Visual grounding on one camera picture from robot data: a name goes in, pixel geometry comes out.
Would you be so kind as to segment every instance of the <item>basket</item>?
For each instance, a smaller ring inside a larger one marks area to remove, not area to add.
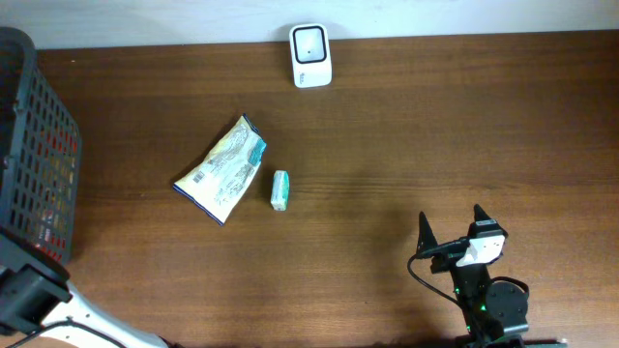
[[[0,28],[0,90],[0,227],[66,264],[81,137],[32,41],[13,28]]]

